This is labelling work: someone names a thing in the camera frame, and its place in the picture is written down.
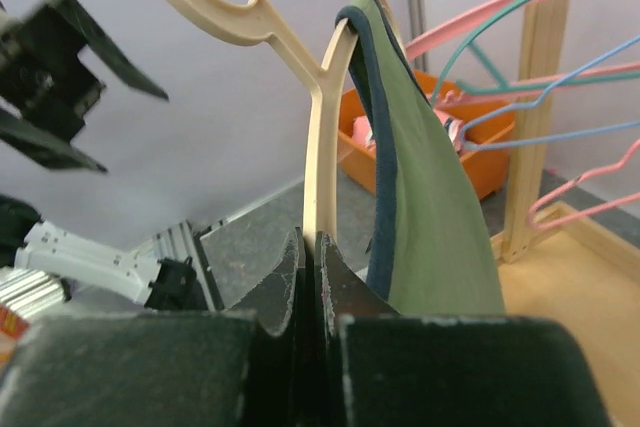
pink cloth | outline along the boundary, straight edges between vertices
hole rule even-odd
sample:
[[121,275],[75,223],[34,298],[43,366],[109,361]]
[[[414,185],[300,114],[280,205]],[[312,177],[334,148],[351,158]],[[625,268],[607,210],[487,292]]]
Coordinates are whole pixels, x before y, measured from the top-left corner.
[[[434,111],[446,129],[447,134],[449,134],[449,139],[451,139],[451,143],[456,149],[456,152],[460,152],[462,149],[462,136],[460,135],[460,131],[462,130],[464,122],[442,110],[434,109]],[[356,117],[353,121],[353,135],[351,137],[367,150],[376,150],[376,141],[373,140],[373,132],[371,132],[371,125],[366,115]]]

green cloth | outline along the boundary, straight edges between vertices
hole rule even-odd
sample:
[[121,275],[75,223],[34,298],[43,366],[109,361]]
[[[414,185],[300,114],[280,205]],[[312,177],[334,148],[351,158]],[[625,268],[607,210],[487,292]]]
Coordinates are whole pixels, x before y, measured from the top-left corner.
[[367,283],[402,314],[504,314],[475,190],[380,4],[354,0],[345,17],[359,34],[350,72],[376,139]]

wooden post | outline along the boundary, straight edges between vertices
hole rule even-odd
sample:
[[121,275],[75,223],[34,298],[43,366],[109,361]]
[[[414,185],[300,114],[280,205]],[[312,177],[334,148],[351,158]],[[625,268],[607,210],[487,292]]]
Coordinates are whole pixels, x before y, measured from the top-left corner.
[[[569,0],[546,0],[526,7],[520,50],[520,79],[557,73],[569,10]],[[551,128],[551,97],[537,109],[516,114],[514,138],[539,137]],[[527,210],[538,198],[546,144],[528,145],[511,151],[502,259],[522,256],[531,241]]]

orange bin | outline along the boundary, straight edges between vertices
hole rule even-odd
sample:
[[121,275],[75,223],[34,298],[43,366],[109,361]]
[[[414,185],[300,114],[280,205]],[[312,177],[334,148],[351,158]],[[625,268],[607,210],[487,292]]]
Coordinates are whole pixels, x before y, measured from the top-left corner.
[[[438,80],[437,77],[420,71],[416,71],[415,74],[425,92],[431,92],[434,89]],[[460,91],[453,82],[445,81],[441,89],[442,95],[451,90]],[[504,105],[506,103],[502,101],[474,104],[473,107],[460,105],[447,109],[447,112],[454,117],[469,122]],[[375,194],[376,155],[351,138],[353,121],[362,115],[365,115],[365,112],[360,103],[358,92],[352,89],[343,94],[338,130],[340,166],[349,177]],[[467,131],[467,139],[477,144],[509,140],[514,125],[514,113],[507,112],[469,129]],[[509,167],[509,151],[507,149],[467,152],[460,157],[460,161],[469,179],[471,179],[479,199],[483,199],[492,192],[500,190],[504,185]]]

pink hanger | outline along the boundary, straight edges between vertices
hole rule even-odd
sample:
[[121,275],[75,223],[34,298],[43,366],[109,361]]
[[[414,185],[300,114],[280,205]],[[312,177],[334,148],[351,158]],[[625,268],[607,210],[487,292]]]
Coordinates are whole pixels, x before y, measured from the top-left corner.
[[[640,69],[640,62],[629,62],[627,64],[619,64],[612,65],[608,67],[595,67],[593,69],[585,70],[582,74],[576,76],[577,79],[593,77],[596,75],[606,75],[606,74],[618,74],[624,72],[632,72]],[[533,85],[539,82],[554,82],[558,79],[561,79],[566,74],[556,74],[549,75],[547,77],[538,77],[536,79],[529,80],[521,80],[512,82],[513,86],[526,86]],[[580,87],[580,85],[561,85],[555,88],[555,91],[565,90]],[[516,100],[519,97],[530,96],[530,95],[539,95],[542,93],[544,89],[526,89],[526,90],[518,90],[514,92],[502,92],[496,94],[470,94],[468,92],[454,92],[449,91],[443,96],[438,96],[438,99],[435,102],[435,107],[438,109],[447,109],[450,107],[455,107],[456,105],[469,105],[469,104],[477,104],[480,102],[492,102],[494,100],[504,100],[511,101]]]
[[625,152],[622,158],[610,165],[605,165],[604,167],[597,167],[595,169],[588,170],[582,175],[579,175],[575,179],[568,181],[567,183],[561,185],[557,189],[552,190],[547,195],[544,195],[540,199],[538,199],[532,206],[529,208],[527,213],[527,222],[529,225],[536,230],[547,230],[553,227],[557,227],[559,225],[565,224],[567,222],[571,222],[572,220],[579,219],[582,217],[587,217],[593,214],[597,214],[598,212],[603,212],[605,210],[613,209],[614,207],[618,207],[619,205],[628,204],[629,202],[634,202],[636,200],[640,200],[640,192],[636,192],[635,194],[630,194],[625,197],[621,197],[616,200],[612,200],[610,202],[604,202],[600,205],[596,205],[595,207],[590,207],[585,210],[581,210],[579,212],[575,212],[573,214],[565,215],[559,219],[551,220],[549,222],[541,222],[537,223],[535,221],[536,214],[538,210],[545,205],[546,203],[554,200],[559,195],[565,193],[567,190],[572,189],[576,185],[584,182],[585,180],[591,179],[593,177],[598,177],[600,175],[607,175],[613,172],[617,172],[622,169],[633,157],[633,154],[640,148],[640,139],[636,140],[629,150]]
[[413,60],[455,36],[477,27],[512,1],[514,0],[490,0],[416,37],[407,44],[408,59]]

